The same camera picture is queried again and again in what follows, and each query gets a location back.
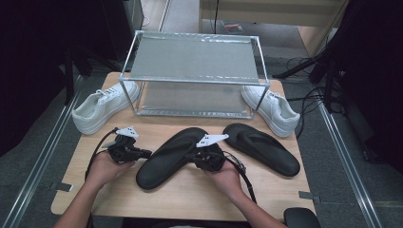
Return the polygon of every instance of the white clip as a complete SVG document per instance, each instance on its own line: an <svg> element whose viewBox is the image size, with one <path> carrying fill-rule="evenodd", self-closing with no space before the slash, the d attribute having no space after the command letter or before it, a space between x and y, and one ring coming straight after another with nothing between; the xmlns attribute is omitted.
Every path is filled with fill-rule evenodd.
<svg viewBox="0 0 403 228"><path fill-rule="evenodd" d="M204 135L204 137L196 144L196 147L205 147L221 140L225 140L228 138L228 135Z"/></svg>
<svg viewBox="0 0 403 228"><path fill-rule="evenodd" d="M124 128L124 129L119 129L116 131L116 134L133 137L133 138L139 138L139 134L137 134L137 132L134 130L133 126L130 126L130 127Z"/></svg>

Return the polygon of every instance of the white sneaker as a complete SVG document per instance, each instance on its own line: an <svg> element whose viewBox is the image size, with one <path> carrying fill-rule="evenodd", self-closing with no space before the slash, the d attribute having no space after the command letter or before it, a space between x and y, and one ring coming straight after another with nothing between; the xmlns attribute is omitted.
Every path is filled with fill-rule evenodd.
<svg viewBox="0 0 403 228"><path fill-rule="evenodd" d="M245 102L256 110L263 91L263 86L244 85L241 94ZM291 135L299 121L299 114L291 109L287 100L270 90L267 90L261 101L258 113L267 122L270 129L280 137Z"/></svg>
<svg viewBox="0 0 403 228"><path fill-rule="evenodd" d="M133 81L124 81L125 88L133 103L139 96L140 89ZM71 112L77 129L86 135L97 132L109 118L118 111L126 108L129 102L121 84L116 84L106 90L98 89Z"/></svg>

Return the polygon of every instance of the cable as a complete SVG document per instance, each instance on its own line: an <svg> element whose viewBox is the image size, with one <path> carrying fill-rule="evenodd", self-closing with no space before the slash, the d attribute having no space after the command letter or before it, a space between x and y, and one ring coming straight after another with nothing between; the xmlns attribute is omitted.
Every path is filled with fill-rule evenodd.
<svg viewBox="0 0 403 228"><path fill-rule="evenodd" d="M325 47L323 47L322 50L316 56L313 56L311 58L304 58L306 60L305 62L303 62L303 63L299 62L298 66L294 66L293 68L289 69L288 68L289 62L293 59L296 59L296 58L293 58L293 59L289 60L289 62L287 63L287 71L282 72L280 74L272 75L272 77L276 78L276 79L286 79L286 78L290 77L291 75L296 75L296 73L304 70L306 67L312 66L313 64L326 66L326 64L320 63L317 60L324 58L325 54L327 54L327 53L325 53L325 51L328 50L328 39L329 39L329 34L326 37Z"/></svg>
<svg viewBox="0 0 403 228"><path fill-rule="evenodd" d="M228 155L229 155L229 158L231 158L233 161L235 161L235 162L237 163L237 165L240 167L240 169L241 169L244 173L246 173L246 167L245 167L245 165L243 165L242 161L240 161L239 159L237 159L237 157L235 157L234 155L232 155L232 154L229 153L229 152L226 152L226 151L222 151L222 152L228 154Z"/></svg>
<svg viewBox="0 0 403 228"><path fill-rule="evenodd" d="M245 181L246 186L248 187L249 195L251 196L252 201L253 201L255 204L258 204L257 201L256 201L255 193L254 193L254 191L253 191L252 183L251 183L251 182L249 181L249 179L246 177L245 172L243 172L243 170L240 169L240 167L237 166L237 165L236 165L233 161L231 161L230 159L228 159L228 158L226 158L226 157L225 157L225 159L226 159L227 161L229 161L230 163L232 163L232 164L234 165L234 167L238 170L238 172L240 173L240 175L243 177L243 180Z"/></svg>
<svg viewBox="0 0 403 228"><path fill-rule="evenodd" d="M217 0L216 16L214 17L214 34L217 34L217 14L219 13L219 3L220 3L220 0Z"/></svg>
<svg viewBox="0 0 403 228"><path fill-rule="evenodd" d="M100 148L101 144L104 142L104 140L105 140L109 135L111 135L112 133L116 133L117 130L119 130L119 129L115 127L115 129L109 131L109 132L101 139L101 141L98 143L97 147L95 148L94 152L92 153L91 159L89 160L88 167L86 168L86 174L85 174L85 177L84 177L84 181L86 181L86 177L87 177L88 174L89 174L89 169L91 168L91 165L94 163L95 157L96 157L99 153L103 152L103 151L101 151L101 152L99 152L99 153L97 152L98 149ZM94 227L94 219L93 219L93 217L92 217L92 213L89 213L88 221L86 222L86 228L93 228L93 227Z"/></svg>
<svg viewBox="0 0 403 228"><path fill-rule="evenodd" d="M299 59L299 63L298 63L298 64L301 65L301 62L302 62L303 60L308 61L308 60L311 59L311 58L303 58L303 57L291 58L291 59L289 59L289 60L287 61L286 65L285 65L285 67L287 68L287 70L290 70L290 68L289 68L290 63L291 63L293 60L296 60L296 59ZM307 74L306 76L309 76L310 72L305 71L305 68L304 68L302 71ZM294 75L297 76L297 77L305 76L305 75L297 75L297 74L294 74Z"/></svg>
<svg viewBox="0 0 403 228"><path fill-rule="evenodd" d="M295 102L295 101L300 101L302 100L302 106L301 106L301 111L300 111L300 120L301 120L301 124L300 124L300 130L297 133L297 139L299 138L299 136L302 134L302 131L304 129L305 126L305 115L309 114L310 112L314 111L315 109L317 109L321 104L324 103L324 95L322 94L316 94L316 95L311 95L311 93L313 93L316 90L322 90L325 89L325 87L320 86L320 87L316 87L314 89L312 89L311 91L309 91L303 98L291 98L291 99L287 99L288 102ZM335 97L331 97L331 104L332 103L337 103L340 104L341 101L339 100L341 97L341 95L335 96ZM314 101L312 101L309 104L305 104L309 99L314 99ZM317 104L315 105L313 108L309 109L308 108L310 106L312 106L313 104ZM332 109L333 113L343 113L343 107L341 107L341 110L339 111L334 111Z"/></svg>
<svg viewBox="0 0 403 228"><path fill-rule="evenodd" d="M209 16L208 16L209 20L208 20L208 21L210 22L210 28L211 28L211 31L213 32L213 31L214 31L214 27L213 27L213 23L211 22L212 16L211 16L210 0L208 0L208 14L209 14Z"/></svg>
<svg viewBox="0 0 403 228"><path fill-rule="evenodd" d="M91 159L89 160L88 167L86 168L85 180L86 180L86 177L88 176L89 169L91 168L91 165L94 163L94 159L95 159L95 157L96 157L97 154L98 154L97 151L98 151L98 149L100 148L101 144L104 142L104 140L105 140L109 135L111 135L111 134L113 134L113 133L116 133L117 130L119 130L119 129L115 127L115 129L109 131L109 132L101 139L101 141L98 143L97 147L95 148L94 152L92 153Z"/></svg>

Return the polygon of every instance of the hand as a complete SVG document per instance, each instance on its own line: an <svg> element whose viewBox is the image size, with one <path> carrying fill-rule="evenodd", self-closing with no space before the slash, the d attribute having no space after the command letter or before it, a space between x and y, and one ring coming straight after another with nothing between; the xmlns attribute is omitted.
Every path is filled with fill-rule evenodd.
<svg viewBox="0 0 403 228"><path fill-rule="evenodd" d="M243 194L240 187L240 173L229 161L225 161L220 171L203 171L229 199Z"/></svg>
<svg viewBox="0 0 403 228"><path fill-rule="evenodd" d="M100 152L92 163L86 182L101 189L106 183L135 164L135 161L117 163L107 152Z"/></svg>

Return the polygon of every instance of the sneaker sole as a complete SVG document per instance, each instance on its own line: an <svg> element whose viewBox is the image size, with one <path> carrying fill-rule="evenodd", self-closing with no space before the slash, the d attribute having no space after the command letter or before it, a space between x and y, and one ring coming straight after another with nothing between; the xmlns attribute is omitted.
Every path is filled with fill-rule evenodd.
<svg viewBox="0 0 403 228"><path fill-rule="evenodd" d="M134 103L136 101L136 98L139 96L140 93L140 89L137 86L137 84L135 84L136 86L136 92L133 94L132 97L130 97L130 101L132 101L131 103ZM81 131L81 133L85 134L85 135L92 135L95 132L97 132L99 129L101 129L101 127L103 125L105 125L105 123L107 122L107 120L109 120L110 117L113 116L113 114L115 114L116 112L119 112L123 109L125 109L127 106L129 105L128 101L125 101L123 104L117 106L115 109L112 109L109 113L107 113L99 122L97 122L95 125L88 127L88 128L80 128L79 130Z"/></svg>
<svg viewBox="0 0 403 228"><path fill-rule="evenodd" d="M245 100L245 102L254 110L256 110L256 106L258 104L255 104L249 97L248 95L244 92L244 90L242 90L241 92L242 98L243 100ZM272 119L270 119L270 117L264 113L261 109L258 110L258 113L260 114L261 117L263 117L263 119L266 121L266 123L269 125L270 129L273 131L273 133L275 133L277 136L280 137L288 137L291 134L293 134L293 131L285 131L283 129L281 129L279 126L277 126Z"/></svg>

